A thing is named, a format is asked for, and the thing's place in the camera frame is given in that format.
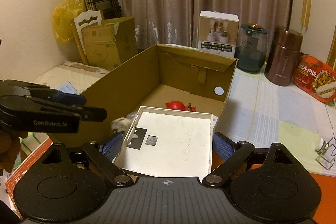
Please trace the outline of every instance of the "white plastic tray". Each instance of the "white plastic tray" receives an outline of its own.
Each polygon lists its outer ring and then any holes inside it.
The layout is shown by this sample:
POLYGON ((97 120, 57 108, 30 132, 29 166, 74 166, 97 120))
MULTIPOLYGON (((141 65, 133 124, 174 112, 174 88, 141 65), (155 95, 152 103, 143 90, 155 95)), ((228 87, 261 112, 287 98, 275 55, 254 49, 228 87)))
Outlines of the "white plastic tray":
POLYGON ((212 114, 140 107, 114 163, 133 174, 199 177, 211 172, 212 114), (147 129, 140 149, 127 146, 135 128, 147 129), (157 137, 155 146, 146 144, 157 137))

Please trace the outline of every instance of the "red food package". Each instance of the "red food package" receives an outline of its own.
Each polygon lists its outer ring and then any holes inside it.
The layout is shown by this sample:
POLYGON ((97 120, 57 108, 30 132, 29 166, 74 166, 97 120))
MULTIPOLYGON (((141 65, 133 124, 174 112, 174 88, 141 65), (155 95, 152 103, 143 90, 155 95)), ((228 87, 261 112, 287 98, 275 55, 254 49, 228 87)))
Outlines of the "red food package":
POLYGON ((329 102, 336 97, 336 72, 315 57, 303 54, 294 70, 295 85, 320 102, 329 102))

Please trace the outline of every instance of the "thermos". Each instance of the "thermos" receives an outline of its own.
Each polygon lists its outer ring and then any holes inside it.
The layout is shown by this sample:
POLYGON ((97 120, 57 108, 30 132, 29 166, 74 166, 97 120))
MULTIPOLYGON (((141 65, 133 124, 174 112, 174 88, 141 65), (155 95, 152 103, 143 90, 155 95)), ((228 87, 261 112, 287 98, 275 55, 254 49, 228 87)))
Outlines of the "thermos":
POLYGON ((266 78, 276 85, 287 86, 300 55, 303 35, 284 26, 274 31, 271 50, 265 69, 266 78))

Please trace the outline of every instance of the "open cardboard box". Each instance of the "open cardboard box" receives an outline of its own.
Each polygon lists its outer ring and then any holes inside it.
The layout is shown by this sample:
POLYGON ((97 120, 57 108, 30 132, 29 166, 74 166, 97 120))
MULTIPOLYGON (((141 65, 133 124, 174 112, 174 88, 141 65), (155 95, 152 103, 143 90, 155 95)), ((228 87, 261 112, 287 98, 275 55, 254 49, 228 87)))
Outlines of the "open cardboard box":
POLYGON ((193 48, 154 45, 132 57, 94 83, 82 95, 87 105, 103 107, 104 122, 82 122, 76 134, 49 134, 54 142, 80 147, 110 135, 110 122, 137 111, 140 106, 166 108, 165 103, 189 102, 197 112, 219 117, 226 106, 236 59, 193 48), (214 92, 222 87, 223 95, 214 92))

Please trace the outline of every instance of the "black rectangle label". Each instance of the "black rectangle label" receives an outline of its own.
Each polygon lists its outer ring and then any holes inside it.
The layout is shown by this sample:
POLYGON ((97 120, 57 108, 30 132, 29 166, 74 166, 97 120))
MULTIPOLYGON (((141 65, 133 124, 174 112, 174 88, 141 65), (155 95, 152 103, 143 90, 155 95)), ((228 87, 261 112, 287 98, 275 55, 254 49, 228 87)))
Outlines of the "black rectangle label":
POLYGON ((220 43, 214 43, 214 42, 202 41, 201 48, 207 48, 209 50, 217 50, 217 51, 223 51, 223 52, 232 52, 233 46, 226 45, 226 44, 220 44, 220 43))

